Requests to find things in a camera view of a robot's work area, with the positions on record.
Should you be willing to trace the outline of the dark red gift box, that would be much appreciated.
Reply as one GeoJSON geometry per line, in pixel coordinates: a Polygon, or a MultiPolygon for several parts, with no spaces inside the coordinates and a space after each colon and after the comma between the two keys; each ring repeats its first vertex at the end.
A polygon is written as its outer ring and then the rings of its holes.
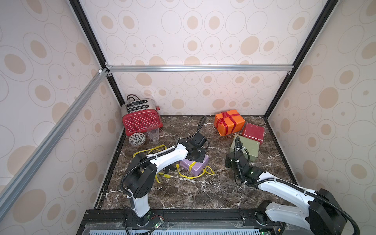
{"type": "Polygon", "coordinates": [[[262,145],[264,140],[264,131],[264,127],[247,122],[242,131],[242,136],[257,141],[260,145],[262,145]]]}

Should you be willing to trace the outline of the purple gift box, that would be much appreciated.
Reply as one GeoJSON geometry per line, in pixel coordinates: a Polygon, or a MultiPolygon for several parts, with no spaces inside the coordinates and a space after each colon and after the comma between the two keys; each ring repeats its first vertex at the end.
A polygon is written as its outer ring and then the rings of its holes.
{"type": "Polygon", "coordinates": [[[206,155],[203,162],[190,161],[188,159],[181,160],[179,166],[187,170],[192,176],[199,176],[203,173],[204,168],[209,163],[209,156],[206,155]]]}

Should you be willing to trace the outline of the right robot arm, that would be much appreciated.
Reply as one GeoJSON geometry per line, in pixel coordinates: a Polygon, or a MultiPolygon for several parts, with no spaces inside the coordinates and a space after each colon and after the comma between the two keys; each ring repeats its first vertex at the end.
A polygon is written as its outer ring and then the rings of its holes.
{"type": "Polygon", "coordinates": [[[248,156],[240,137],[235,137],[234,150],[226,158],[225,166],[234,171],[236,184],[272,193],[292,204],[286,206],[263,201],[255,213],[258,224],[282,222],[304,228],[315,235],[340,235],[349,222],[353,233],[360,234],[355,220],[340,207],[329,191],[310,190],[282,180],[256,166],[250,166],[248,156]]]}

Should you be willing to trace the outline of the black ribbon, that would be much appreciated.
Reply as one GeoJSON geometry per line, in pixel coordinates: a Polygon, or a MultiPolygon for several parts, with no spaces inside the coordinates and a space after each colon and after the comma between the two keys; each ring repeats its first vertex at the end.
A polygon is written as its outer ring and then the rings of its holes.
{"type": "Polygon", "coordinates": [[[160,176],[165,176],[166,175],[166,177],[167,178],[169,178],[169,172],[170,171],[176,171],[177,170],[177,168],[175,167],[175,166],[167,166],[166,168],[164,168],[164,169],[162,169],[162,171],[160,171],[160,172],[158,172],[158,175],[160,175],[160,176]]]}

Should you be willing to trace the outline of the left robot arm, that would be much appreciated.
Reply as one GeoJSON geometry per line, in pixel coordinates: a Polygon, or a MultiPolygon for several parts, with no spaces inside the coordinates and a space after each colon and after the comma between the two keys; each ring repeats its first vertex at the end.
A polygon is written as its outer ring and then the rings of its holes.
{"type": "Polygon", "coordinates": [[[144,219],[150,214],[148,193],[154,184],[155,176],[176,162],[188,159],[202,163],[205,160],[209,144],[207,138],[200,134],[200,130],[207,117],[202,116],[194,134],[179,138],[175,144],[161,152],[146,155],[138,153],[128,166],[120,180],[119,188],[130,199],[133,215],[144,219]]]}

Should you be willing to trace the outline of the green gift box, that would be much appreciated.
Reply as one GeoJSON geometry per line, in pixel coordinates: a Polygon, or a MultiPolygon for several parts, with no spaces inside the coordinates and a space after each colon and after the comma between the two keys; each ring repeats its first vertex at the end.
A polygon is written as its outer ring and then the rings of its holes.
{"type": "Polygon", "coordinates": [[[255,162],[258,158],[260,142],[243,136],[235,135],[232,145],[230,147],[230,153],[236,150],[235,142],[237,137],[239,137],[240,139],[240,149],[242,150],[243,155],[246,157],[248,162],[255,162]]]}

